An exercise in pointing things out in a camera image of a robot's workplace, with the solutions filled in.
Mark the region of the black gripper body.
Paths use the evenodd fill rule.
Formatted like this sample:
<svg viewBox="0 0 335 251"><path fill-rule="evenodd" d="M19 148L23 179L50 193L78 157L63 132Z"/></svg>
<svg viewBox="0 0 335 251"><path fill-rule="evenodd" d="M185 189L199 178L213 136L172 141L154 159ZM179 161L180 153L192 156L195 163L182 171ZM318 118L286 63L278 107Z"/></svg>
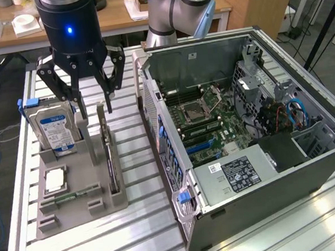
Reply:
<svg viewBox="0 0 335 251"><path fill-rule="evenodd" d="M88 60L100 70L107 49L98 22L95 0L37 0L36 7L52 48L54 64L67 74L77 65L80 78L91 77Z"/></svg>

